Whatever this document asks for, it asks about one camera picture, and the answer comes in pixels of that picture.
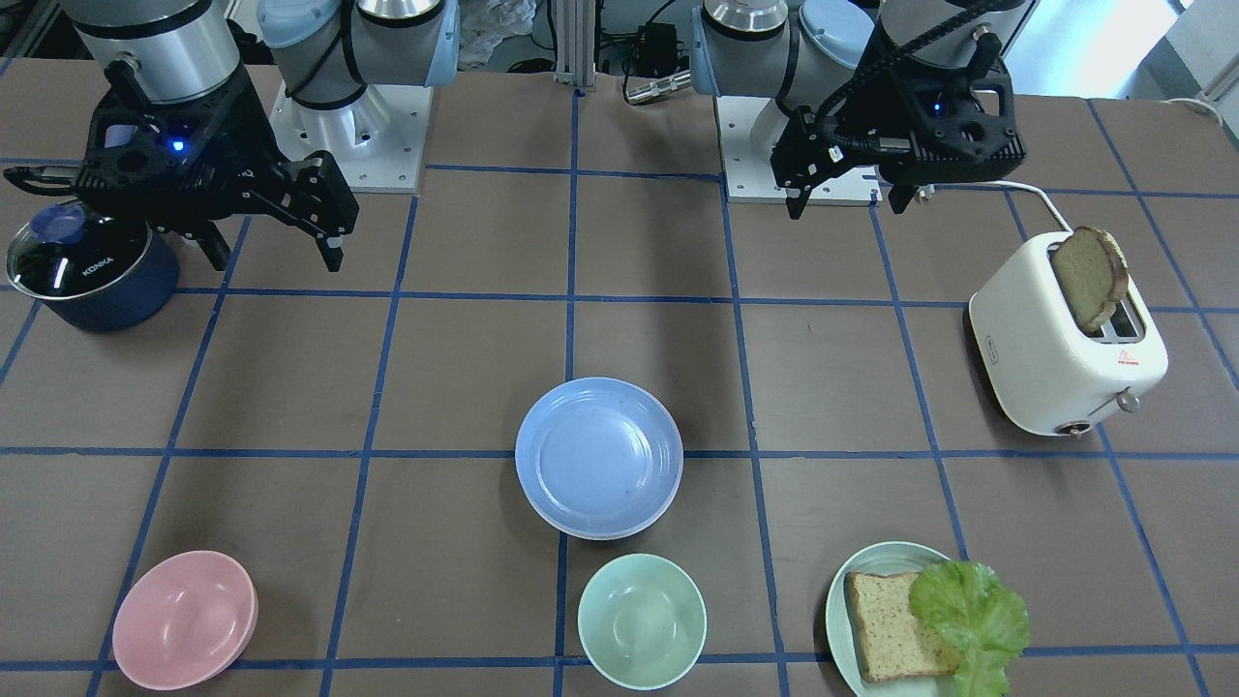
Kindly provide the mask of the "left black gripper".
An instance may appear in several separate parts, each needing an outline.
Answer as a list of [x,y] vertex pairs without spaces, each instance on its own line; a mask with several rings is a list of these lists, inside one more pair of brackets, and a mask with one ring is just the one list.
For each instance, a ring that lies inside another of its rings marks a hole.
[[932,66],[877,25],[851,79],[810,106],[779,106],[783,132],[771,172],[799,220],[813,189],[856,167],[878,168],[902,215],[935,196],[935,184],[1005,178],[1026,162],[1004,40],[987,25],[965,27],[955,66]]

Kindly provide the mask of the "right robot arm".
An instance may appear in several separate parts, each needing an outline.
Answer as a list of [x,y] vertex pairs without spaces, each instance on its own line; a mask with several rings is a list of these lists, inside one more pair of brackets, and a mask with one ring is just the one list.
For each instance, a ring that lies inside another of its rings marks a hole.
[[222,1],[64,1],[107,93],[81,162],[9,167],[32,196],[196,241],[223,269],[216,224],[266,215],[307,233],[337,272],[359,206],[341,158],[394,136],[380,85],[450,84],[456,1],[261,1],[260,36]]

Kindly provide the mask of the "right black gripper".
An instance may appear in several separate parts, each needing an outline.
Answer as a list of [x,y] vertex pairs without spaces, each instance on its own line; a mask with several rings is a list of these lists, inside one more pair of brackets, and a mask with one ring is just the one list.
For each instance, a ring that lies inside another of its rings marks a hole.
[[344,262],[359,204],[333,154],[289,162],[244,66],[183,102],[159,103],[138,84],[138,62],[107,63],[87,150],[76,165],[9,167],[33,196],[76,196],[112,218],[146,222],[195,241],[217,272],[230,246],[214,222],[266,215],[313,238],[328,272]]

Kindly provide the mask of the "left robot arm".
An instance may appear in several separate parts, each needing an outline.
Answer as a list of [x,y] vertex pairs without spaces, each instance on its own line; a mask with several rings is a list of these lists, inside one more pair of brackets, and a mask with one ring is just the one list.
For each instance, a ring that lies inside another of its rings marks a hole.
[[814,189],[876,167],[902,213],[926,184],[978,184],[1025,163],[1004,51],[1018,1],[704,1],[693,87],[769,98],[771,178],[800,218]]

